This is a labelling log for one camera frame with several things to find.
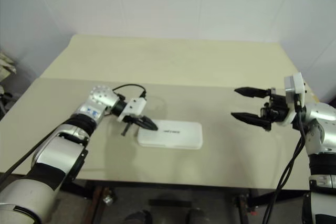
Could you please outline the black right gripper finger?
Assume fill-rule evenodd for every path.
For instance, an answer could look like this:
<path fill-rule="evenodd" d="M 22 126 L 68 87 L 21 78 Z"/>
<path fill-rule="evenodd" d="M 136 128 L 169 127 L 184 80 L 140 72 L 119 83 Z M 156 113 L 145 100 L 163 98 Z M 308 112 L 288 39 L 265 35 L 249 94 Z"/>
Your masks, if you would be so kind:
<path fill-rule="evenodd" d="M 262 127 L 265 131 L 271 130 L 271 121 L 259 117 L 258 115 L 246 113 L 246 112 L 232 112 L 231 115 L 244 123 Z"/>
<path fill-rule="evenodd" d="M 236 93 L 250 98 L 265 98 L 271 95 L 271 90 L 258 89 L 252 87 L 241 87 L 234 90 Z"/>

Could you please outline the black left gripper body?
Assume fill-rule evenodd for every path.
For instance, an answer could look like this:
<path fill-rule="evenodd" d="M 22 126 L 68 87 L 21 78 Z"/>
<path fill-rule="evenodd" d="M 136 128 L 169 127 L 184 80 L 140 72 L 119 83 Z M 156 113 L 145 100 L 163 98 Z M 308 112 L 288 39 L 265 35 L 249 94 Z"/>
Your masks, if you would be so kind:
<path fill-rule="evenodd" d="M 143 126 L 143 120 L 141 116 L 126 115 L 122 121 L 127 124 L 135 124 L 137 126 Z"/>

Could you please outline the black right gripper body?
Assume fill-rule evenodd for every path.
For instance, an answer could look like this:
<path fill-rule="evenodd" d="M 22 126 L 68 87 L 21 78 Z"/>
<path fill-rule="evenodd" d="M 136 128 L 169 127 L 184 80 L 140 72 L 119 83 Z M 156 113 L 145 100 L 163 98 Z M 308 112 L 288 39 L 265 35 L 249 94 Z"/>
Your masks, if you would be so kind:
<path fill-rule="evenodd" d="M 275 89 L 261 89 L 259 96 L 269 97 L 269 101 L 260 109 L 260 126 L 271 126 L 274 122 L 283 122 L 289 111 L 286 97 L 276 94 Z"/>

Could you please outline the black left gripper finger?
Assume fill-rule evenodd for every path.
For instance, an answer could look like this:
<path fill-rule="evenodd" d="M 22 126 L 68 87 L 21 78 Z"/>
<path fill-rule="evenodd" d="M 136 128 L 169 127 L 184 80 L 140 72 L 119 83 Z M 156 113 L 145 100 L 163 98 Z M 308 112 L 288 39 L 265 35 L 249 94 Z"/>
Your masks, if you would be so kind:
<path fill-rule="evenodd" d="M 147 116 L 135 118 L 135 124 L 145 130 L 157 131 L 157 125 Z"/>
<path fill-rule="evenodd" d="M 127 122 L 127 124 L 126 124 L 124 130 L 123 130 L 122 133 L 121 133 L 122 136 L 125 136 L 125 135 L 126 135 L 126 133 L 128 132 L 128 130 L 129 130 L 129 128 L 131 127 L 132 124 L 133 124 L 132 121 Z"/>

